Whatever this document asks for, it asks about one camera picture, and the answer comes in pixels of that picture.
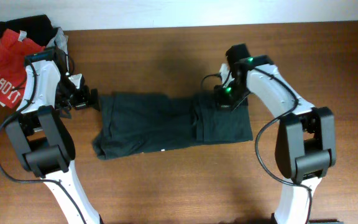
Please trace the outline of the dark green Nike t-shirt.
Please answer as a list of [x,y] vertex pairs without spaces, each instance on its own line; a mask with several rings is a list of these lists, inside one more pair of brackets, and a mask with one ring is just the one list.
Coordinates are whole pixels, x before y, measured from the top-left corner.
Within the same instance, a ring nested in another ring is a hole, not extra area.
[[102,129],[92,147],[101,160],[253,139],[246,102],[224,110],[208,93],[184,98],[116,93],[99,102]]

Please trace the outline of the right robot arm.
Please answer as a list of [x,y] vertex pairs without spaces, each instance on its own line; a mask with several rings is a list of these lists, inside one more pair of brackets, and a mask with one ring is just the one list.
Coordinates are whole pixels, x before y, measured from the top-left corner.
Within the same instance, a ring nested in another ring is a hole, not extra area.
[[[282,184],[271,223],[309,223],[314,192],[336,163],[333,112],[328,107],[317,108],[299,95],[268,55],[253,56],[246,44],[237,44],[225,56],[227,62],[219,72],[223,80],[214,89],[218,107],[235,110],[253,94],[273,116],[254,141],[259,164]],[[267,168],[259,151],[262,134],[275,123],[278,124],[275,162],[280,177]]]

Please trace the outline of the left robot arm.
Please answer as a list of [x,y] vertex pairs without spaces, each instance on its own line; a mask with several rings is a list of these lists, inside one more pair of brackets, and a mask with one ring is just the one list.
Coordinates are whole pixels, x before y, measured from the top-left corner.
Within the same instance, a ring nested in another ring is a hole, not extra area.
[[24,58],[27,83],[17,111],[2,124],[20,162],[55,197],[68,223],[102,223],[76,173],[76,149],[62,119],[70,110],[99,109],[98,92],[73,73],[70,56],[57,47]]

